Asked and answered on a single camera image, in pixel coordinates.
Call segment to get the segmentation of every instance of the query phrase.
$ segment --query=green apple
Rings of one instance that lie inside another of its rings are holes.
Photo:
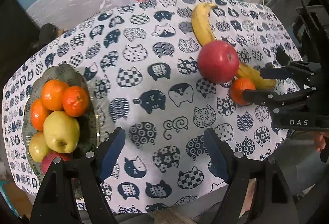
[[[72,153],[78,145],[78,121],[64,111],[54,111],[43,123],[43,133],[50,149],[58,153]]]
[[[40,131],[33,135],[29,144],[29,152],[35,162],[41,162],[43,157],[50,152],[43,132]]]

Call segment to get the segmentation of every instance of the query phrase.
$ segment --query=fruit bowl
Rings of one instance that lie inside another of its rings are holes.
[[[80,138],[76,149],[72,153],[72,158],[80,158],[88,151],[94,151],[99,144],[99,123],[97,121],[98,115],[96,114],[93,107],[93,96],[88,89],[87,82],[85,78],[76,72],[70,65],[62,64],[58,66],[52,66],[48,68],[42,77],[37,79],[33,86],[29,99],[26,101],[24,107],[24,117],[23,117],[23,127],[22,127],[22,138],[24,145],[26,147],[27,160],[30,163],[35,175],[41,184],[44,174],[41,170],[41,163],[35,162],[29,151],[30,140],[37,130],[32,126],[30,119],[30,111],[32,103],[41,97],[42,87],[44,84],[51,80],[57,79],[66,82],[69,86],[80,86],[86,93],[89,93],[89,107],[87,112],[77,117],[78,123],[80,125]],[[82,198],[80,184],[78,180],[74,181],[74,191],[76,199]]]

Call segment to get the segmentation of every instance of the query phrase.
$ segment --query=tablecloth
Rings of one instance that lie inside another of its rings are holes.
[[[287,130],[271,126],[264,106],[239,107],[231,82],[216,85],[197,67],[201,49],[191,27],[200,2],[216,3],[209,22],[217,39],[235,47],[241,61],[260,69],[277,47],[301,57],[266,6],[234,0],[152,0],[99,13],[64,33],[22,65],[3,91],[3,135],[18,187],[36,195],[22,140],[24,105],[34,81],[52,65],[68,63],[93,90],[103,140],[115,127],[126,144],[102,189],[116,213],[146,212],[187,203],[223,186],[203,144],[212,127],[234,151],[264,159]],[[279,80],[279,93],[298,90]],[[83,200],[78,207],[85,210]]]

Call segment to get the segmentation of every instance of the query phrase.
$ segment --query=orange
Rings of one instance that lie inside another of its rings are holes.
[[[89,98],[85,90],[78,86],[73,86],[64,91],[63,107],[64,111],[73,117],[83,115],[89,106]]]
[[[51,113],[42,103],[41,98],[36,99],[31,106],[32,126],[39,131],[43,131],[43,123]]]
[[[63,110],[63,93],[68,84],[57,79],[49,80],[42,89],[42,102],[52,111]]]
[[[249,78],[238,78],[237,80],[233,81],[230,87],[230,96],[232,100],[240,106],[249,104],[242,97],[242,92],[245,89],[256,89],[255,85]]]

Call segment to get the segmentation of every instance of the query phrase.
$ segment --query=screw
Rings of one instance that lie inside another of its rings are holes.
[[[234,156],[235,156],[236,158],[241,158],[241,157],[243,156],[243,154],[240,153],[240,152],[235,152],[235,153],[234,153]]]
[[[271,164],[274,164],[274,163],[275,163],[275,159],[274,159],[274,157],[269,156],[269,157],[268,157],[268,162],[271,163]]]
[[[60,157],[55,157],[54,160],[53,160],[53,162],[55,164],[59,163],[60,162]]]
[[[86,153],[86,157],[87,157],[87,158],[92,158],[94,155],[95,155],[94,152],[87,152],[87,153]]]

